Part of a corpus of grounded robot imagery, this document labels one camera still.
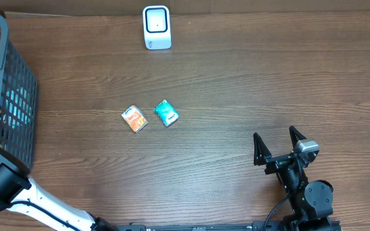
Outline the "teal tissue pack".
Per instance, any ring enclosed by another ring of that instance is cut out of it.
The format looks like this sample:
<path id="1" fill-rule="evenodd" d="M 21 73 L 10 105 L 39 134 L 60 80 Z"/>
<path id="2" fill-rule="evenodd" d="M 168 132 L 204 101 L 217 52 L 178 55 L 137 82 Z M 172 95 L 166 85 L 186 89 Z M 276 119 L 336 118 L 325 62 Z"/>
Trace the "teal tissue pack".
<path id="1" fill-rule="evenodd" d="M 169 127 L 180 117 L 180 114 L 171 106 L 171 104 L 166 99 L 162 100 L 154 108 L 154 112 L 161 119 L 165 127 Z"/>

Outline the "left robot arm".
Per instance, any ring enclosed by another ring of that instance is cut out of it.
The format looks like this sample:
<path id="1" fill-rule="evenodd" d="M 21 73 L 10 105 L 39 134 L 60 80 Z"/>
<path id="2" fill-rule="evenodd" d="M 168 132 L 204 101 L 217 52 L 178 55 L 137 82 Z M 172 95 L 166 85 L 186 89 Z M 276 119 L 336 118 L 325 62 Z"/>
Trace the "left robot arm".
<path id="1" fill-rule="evenodd" d="M 25 164 L 0 147 L 0 212 L 4 210 L 27 215 L 55 230 L 116 229 L 104 219 L 74 208 L 44 190 Z"/>

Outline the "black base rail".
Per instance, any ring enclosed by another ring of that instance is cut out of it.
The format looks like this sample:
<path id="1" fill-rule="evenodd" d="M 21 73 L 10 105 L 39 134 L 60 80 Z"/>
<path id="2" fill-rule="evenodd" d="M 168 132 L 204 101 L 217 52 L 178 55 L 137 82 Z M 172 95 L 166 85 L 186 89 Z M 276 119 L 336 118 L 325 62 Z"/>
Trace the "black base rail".
<path id="1" fill-rule="evenodd" d="M 225 225 L 171 225 L 153 226 L 145 225 L 117 225 L 119 231 L 282 231 L 285 230 L 280 221 L 269 221 L 264 228 L 264 221 L 254 221 L 251 224 L 225 224 Z"/>

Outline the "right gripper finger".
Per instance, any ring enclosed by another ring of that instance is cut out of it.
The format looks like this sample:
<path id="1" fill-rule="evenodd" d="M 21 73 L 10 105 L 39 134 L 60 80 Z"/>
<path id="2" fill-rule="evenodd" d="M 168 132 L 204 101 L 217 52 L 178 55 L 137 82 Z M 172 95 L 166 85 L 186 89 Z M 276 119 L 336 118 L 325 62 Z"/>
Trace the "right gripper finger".
<path id="1" fill-rule="evenodd" d="M 266 160 L 268 158 L 271 158 L 272 154 L 258 133 L 253 134 L 253 140 L 254 140 L 254 165 L 255 166 L 265 165 L 267 163 Z"/>
<path id="2" fill-rule="evenodd" d="M 294 126 L 289 127 L 290 138 L 294 150 L 302 150 L 307 138 L 301 134 Z"/>

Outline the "long teal wipes pack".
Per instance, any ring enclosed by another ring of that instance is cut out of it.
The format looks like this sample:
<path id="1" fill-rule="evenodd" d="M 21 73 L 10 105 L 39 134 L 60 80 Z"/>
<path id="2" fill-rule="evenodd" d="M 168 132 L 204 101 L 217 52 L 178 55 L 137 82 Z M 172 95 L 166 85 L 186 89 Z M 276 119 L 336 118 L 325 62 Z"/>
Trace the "long teal wipes pack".
<path id="1" fill-rule="evenodd" d="M 33 109 L 27 100 L 30 100 L 30 94 L 24 88 L 6 92 L 5 107 L 8 114 L 3 116 L 3 121 L 8 120 L 11 128 L 31 124 L 33 119 Z"/>

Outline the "grey plastic mesh basket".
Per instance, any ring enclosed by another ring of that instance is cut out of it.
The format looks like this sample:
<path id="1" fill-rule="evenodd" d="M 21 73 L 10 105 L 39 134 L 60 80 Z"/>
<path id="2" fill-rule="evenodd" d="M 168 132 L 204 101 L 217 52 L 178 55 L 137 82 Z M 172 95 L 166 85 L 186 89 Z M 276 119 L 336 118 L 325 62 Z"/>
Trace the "grey plastic mesh basket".
<path id="1" fill-rule="evenodd" d="M 0 148 L 33 167 L 39 86 L 0 15 Z"/>

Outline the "orange tissue pack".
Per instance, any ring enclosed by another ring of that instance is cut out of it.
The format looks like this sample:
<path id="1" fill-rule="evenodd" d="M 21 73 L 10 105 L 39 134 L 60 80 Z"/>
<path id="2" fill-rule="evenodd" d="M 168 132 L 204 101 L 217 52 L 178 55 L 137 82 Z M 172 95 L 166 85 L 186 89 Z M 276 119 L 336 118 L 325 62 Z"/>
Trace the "orange tissue pack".
<path id="1" fill-rule="evenodd" d="M 143 115 L 142 111 L 140 111 L 140 109 L 138 109 L 135 105 L 127 108 L 121 116 L 135 133 L 141 131 L 148 124 L 148 121 Z"/>

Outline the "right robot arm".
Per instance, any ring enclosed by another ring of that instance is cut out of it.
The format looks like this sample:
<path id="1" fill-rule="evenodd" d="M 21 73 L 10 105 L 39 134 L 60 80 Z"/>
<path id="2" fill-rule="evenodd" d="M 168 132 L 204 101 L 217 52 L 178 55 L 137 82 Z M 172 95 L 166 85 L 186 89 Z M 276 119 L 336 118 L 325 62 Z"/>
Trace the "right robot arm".
<path id="1" fill-rule="evenodd" d="M 313 139 L 306 138 L 294 126 L 289 127 L 293 149 L 289 154 L 272 156 L 258 133 L 253 135 L 254 165 L 265 166 L 265 173 L 276 174 L 284 187 L 286 197 L 268 214 L 259 230 L 315 230 L 335 231 L 342 227 L 338 221 L 332 221 L 333 186 L 325 180 L 309 182 L 304 169 L 313 162 L 319 152 L 319 145 Z M 281 221 L 270 221 L 274 213 L 289 201 L 292 215 Z"/>

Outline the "white barcode scanner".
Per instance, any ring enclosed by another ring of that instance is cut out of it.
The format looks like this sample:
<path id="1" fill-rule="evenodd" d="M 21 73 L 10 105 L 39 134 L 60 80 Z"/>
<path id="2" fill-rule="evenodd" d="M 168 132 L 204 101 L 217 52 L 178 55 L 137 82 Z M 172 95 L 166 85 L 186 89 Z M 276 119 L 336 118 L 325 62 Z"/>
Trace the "white barcode scanner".
<path id="1" fill-rule="evenodd" d="M 147 49 L 171 48 L 170 11 L 166 6 L 150 5 L 143 9 L 143 33 Z"/>

